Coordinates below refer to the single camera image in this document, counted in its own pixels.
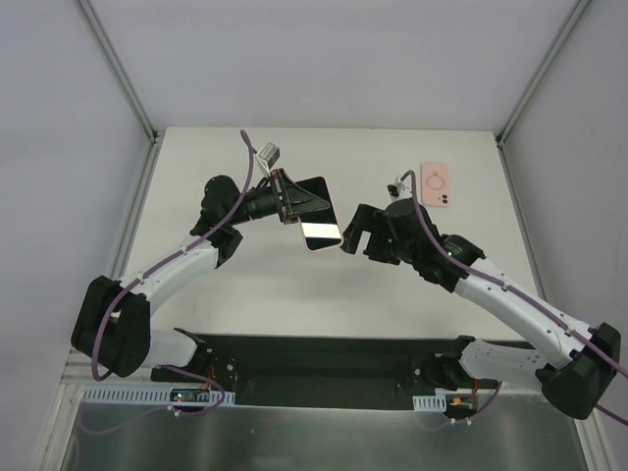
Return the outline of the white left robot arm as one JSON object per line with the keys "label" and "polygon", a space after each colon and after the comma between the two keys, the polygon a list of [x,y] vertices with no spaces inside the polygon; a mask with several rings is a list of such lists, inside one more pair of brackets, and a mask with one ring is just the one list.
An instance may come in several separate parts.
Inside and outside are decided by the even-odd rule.
{"label": "white left robot arm", "polygon": [[124,378],[141,367],[173,366],[185,381],[200,380],[207,358],[200,340],[181,329],[159,331],[155,312],[195,279],[218,269],[242,241],[239,224],[278,216],[285,224],[324,222],[333,206],[322,177],[292,181],[282,169],[262,187],[241,191],[228,176],[209,180],[200,217],[165,258],[118,280],[100,276],[86,291],[71,345],[87,355],[93,368]]}

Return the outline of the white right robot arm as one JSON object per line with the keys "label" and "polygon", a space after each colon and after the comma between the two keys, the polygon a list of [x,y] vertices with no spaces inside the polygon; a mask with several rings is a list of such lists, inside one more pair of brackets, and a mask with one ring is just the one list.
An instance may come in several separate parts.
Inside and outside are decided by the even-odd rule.
{"label": "white right robot arm", "polygon": [[410,265],[428,283],[483,308],[521,336],[529,348],[468,340],[442,362],[444,380],[464,387],[491,379],[540,392],[557,410],[578,420],[598,409],[617,374],[621,335],[608,323],[593,327],[551,306],[513,282],[482,249],[460,235],[440,235],[426,209],[401,199],[385,209],[361,204],[343,232],[342,250],[384,264]]}

